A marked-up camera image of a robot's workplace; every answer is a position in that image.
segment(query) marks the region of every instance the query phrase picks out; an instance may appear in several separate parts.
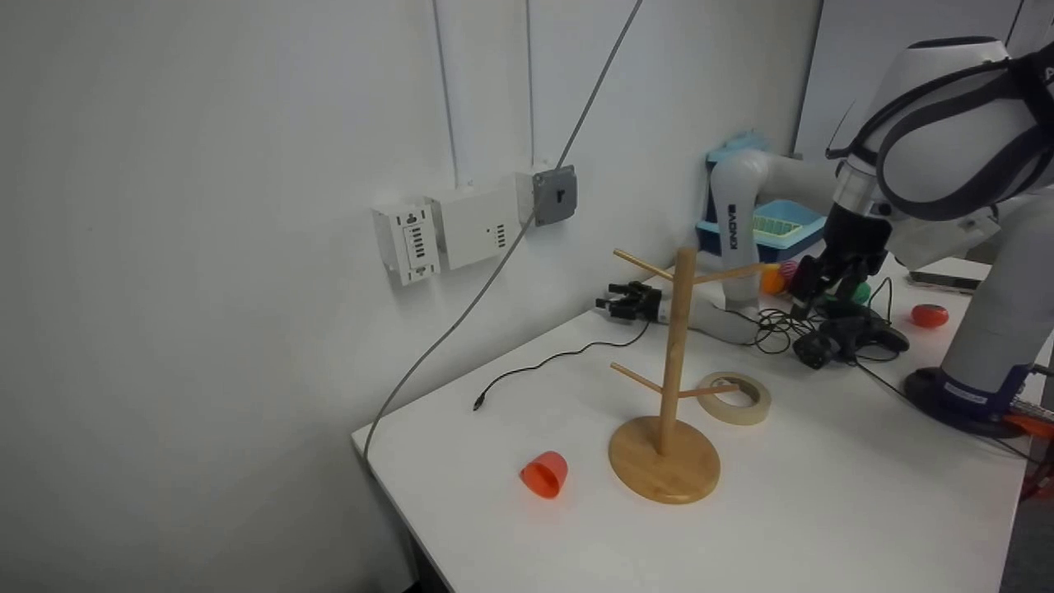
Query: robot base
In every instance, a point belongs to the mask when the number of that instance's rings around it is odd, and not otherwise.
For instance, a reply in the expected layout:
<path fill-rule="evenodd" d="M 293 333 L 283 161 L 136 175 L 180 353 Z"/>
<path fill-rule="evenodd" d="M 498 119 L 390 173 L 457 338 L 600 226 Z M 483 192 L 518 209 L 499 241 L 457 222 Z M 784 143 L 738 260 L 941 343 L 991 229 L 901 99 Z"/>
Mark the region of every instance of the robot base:
<path fill-rule="evenodd" d="M 907 384 L 901 384 L 901 395 L 926 411 L 928 419 L 952 427 L 957 432 L 967 435 L 986 435 L 986 440 L 1015 440 L 1022 435 L 1015 427 L 1004 427 L 1001 419 L 981 419 L 981 417 L 967 417 L 960 409 L 960 398 L 948 395 L 941 389 L 941 375 L 940 371 L 914 371 Z"/>

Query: black device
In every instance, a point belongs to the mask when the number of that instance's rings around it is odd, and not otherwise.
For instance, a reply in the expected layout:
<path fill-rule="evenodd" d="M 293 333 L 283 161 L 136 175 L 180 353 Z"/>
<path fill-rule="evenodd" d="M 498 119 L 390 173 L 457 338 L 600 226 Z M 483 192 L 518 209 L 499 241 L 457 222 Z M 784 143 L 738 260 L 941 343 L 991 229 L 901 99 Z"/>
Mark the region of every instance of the black device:
<path fill-rule="evenodd" d="M 852 364 L 859 351 L 883 351 L 889 355 L 909 351 L 909 339 L 869 307 L 819 301 L 812 305 L 812 318 L 819 318 L 819 327 L 795 339 L 795 355 L 811 371 L 824 371 L 832 358 Z"/>

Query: white wall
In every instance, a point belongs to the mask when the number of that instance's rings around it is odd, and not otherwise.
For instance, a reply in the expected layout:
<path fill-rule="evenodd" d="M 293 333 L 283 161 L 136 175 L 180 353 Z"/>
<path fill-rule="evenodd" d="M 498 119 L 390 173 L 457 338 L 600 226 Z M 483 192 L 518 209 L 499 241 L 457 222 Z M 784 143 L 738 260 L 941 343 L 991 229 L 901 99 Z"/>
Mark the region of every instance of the white wall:
<path fill-rule="evenodd" d="M 466 181 L 527 167 L 525 3 L 444 9 Z M 627 9 L 537 0 L 539 161 Z M 580 215 L 401 401 L 584 310 L 612 248 L 670 259 L 727 132 L 788 148 L 812 18 L 645 0 Z M 0 590 L 398 590 L 345 435 L 487 274 L 398 293 L 376 259 L 372 201 L 452 184 L 432 6 L 4 0 L 0 78 Z"/>

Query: blue object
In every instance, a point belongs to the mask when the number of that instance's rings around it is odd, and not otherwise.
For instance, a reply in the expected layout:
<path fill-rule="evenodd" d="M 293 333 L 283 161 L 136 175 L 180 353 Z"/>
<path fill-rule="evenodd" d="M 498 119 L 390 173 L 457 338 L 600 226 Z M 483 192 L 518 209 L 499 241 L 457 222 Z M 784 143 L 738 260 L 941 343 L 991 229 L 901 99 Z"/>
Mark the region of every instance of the blue object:
<path fill-rule="evenodd" d="M 790 201 L 777 199 L 754 209 L 754 243 L 763 264 L 790 260 L 812 248 L 824 239 L 825 219 Z M 698 250 L 721 253 L 721 230 L 715 222 L 695 226 Z"/>

